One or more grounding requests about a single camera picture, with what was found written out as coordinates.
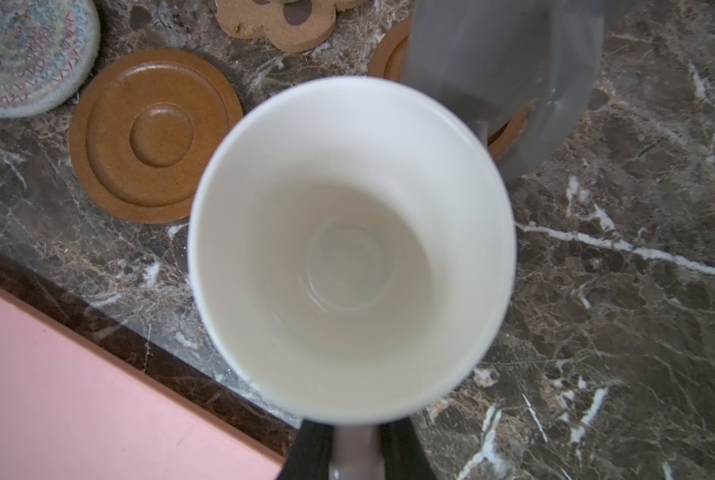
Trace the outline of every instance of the white mug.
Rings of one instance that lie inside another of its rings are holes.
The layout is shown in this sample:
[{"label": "white mug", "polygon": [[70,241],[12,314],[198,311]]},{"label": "white mug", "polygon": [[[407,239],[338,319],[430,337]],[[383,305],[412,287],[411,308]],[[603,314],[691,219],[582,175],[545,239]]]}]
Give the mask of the white mug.
[{"label": "white mug", "polygon": [[408,416],[482,359],[516,240],[487,150],[401,84],[275,95],[216,150],[194,198],[190,280],[233,370],[278,406],[355,426]]}]

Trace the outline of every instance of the multicolored fabric coaster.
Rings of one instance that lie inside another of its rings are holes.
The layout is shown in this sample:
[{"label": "multicolored fabric coaster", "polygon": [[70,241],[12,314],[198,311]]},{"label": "multicolored fabric coaster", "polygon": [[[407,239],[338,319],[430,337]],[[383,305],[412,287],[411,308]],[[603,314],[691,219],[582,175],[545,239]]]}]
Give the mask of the multicolored fabric coaster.
[{"label": "multicolored fabric coaster", "polygon": [[72,96],[99,38],[91,0],[0,0],[0,117],[40,114]]}]

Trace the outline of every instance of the coaster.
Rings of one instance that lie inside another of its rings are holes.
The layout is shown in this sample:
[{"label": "coaster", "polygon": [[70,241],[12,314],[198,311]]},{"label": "coaster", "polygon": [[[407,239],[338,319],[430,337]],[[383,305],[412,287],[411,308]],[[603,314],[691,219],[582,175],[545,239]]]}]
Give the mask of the coaster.
[{"label": "coaster", "polygon": [[242,116],[227,79],[197,55],[131,54],[80,98],[69,131],[74,173],[112,215],[144,224],[182,220],[211,155]]},{"label": "coaster", "polygon": [[0,118],[71,97],[91,72],[99,36],[90,0],[0,0]]},{"label": "coaster", "polygon": [[[411,18],[398,23],[384,35],[368,65],[368,75],[399,82],[403,74],[403,61],[408,49]],[[525,126],[528,109],[517,112],[497,132],[488,137],[488,152],[498,161],[517,141]]]},{"label": "coaster", "polygon": [[299,53],[315,48],[330,37],[336,26],[336,10],[362,5],[366,0],[217,0],[216,19],[234,38],[266,36],[283,52]]}]

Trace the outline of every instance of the round wooden coaster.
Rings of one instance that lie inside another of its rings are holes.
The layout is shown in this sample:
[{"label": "round wooden coaster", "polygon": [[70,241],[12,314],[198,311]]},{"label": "round wooden coaster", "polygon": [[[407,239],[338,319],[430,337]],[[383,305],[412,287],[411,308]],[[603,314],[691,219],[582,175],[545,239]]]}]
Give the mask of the round wooden coaster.
[{"label": "round wooden coaster", "polygon": [[74,173],[112,215],[175,222],[189,216],[211,155],[242,117],[232,86],[199,56],[134,53],[83,92],[69,130]]},{"label": "round wooden coaster", "polygon": [[[371,62],[368,64],[368,75],[399,82],[403,73],[403,60],[408,49],[411,19],[406,18],[384,35]],[[488,137],[488,152],[494,160],[498,160],[517,141],[523,131],[528,109],[524,108],[510,118],[497,132]]]}]

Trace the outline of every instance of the brown dot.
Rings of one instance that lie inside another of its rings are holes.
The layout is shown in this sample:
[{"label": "brown dot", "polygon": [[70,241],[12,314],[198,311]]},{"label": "brown dot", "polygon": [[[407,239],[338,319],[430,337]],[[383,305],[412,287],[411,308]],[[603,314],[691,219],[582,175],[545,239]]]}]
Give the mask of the brown dot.
[{"label": "brown dot", "polygon": [[298,26],[306,22],[312,14],[312,0],[299,0],[283,6],[283,16],[289,25]]}]

